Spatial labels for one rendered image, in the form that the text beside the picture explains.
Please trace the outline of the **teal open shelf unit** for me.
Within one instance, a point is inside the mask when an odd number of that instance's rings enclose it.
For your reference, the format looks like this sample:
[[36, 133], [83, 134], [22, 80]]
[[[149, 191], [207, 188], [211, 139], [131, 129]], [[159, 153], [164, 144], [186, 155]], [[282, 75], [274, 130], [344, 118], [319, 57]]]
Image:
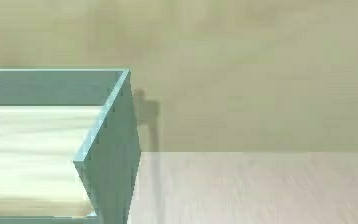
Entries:
[[127, 224], [141, 150], [129, 69], [0, 69], [0, 106], [98, 106], [73, 160], [94, 212], [0, 224]]

